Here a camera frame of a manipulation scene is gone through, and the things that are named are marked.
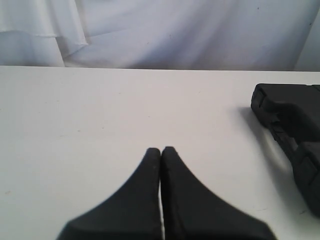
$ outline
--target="black rubber piece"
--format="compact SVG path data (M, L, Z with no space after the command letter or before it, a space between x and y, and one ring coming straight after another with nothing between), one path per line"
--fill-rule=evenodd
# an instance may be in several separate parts
M258 84L251 108L289 158L298 189L320 217L320 85Z
M161 240L161 153L149 148L127 182L109 199L70 221L58 240Z
M161 200L166 240L275 240L269 227L208 190L173 147L161 156Z

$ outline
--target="white fabric backdrop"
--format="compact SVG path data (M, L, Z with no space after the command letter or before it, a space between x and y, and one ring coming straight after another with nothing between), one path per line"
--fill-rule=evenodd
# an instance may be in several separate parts
M320 71L320 0L0 0L0 64Z

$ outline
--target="white surface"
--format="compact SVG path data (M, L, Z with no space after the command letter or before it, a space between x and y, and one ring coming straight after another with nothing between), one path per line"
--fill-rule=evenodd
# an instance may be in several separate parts
M174 146L279 240L318 240L289 161L249 109L257 83L320 84L320 73L0 67L0 239L55 239L148 147Z
M0 0L0 65L320 71L320 0Z

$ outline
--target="white tabletop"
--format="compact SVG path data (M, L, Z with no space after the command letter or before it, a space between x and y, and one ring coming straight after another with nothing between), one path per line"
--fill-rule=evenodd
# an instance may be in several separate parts
M0 239L54 240L148 147L174 146L215 194L279 240L318 240L286 156L250 110L258 83L316 72L0 67Z

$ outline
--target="black plastic tip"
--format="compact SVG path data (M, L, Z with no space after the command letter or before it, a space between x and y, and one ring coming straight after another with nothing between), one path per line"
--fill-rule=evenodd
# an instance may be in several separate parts
M109 199L70 221L58 240L160 240L161 153L149 148L127 182Z
M166 240L275 240L262 221L208 190L173 147L161 156L161 200Z

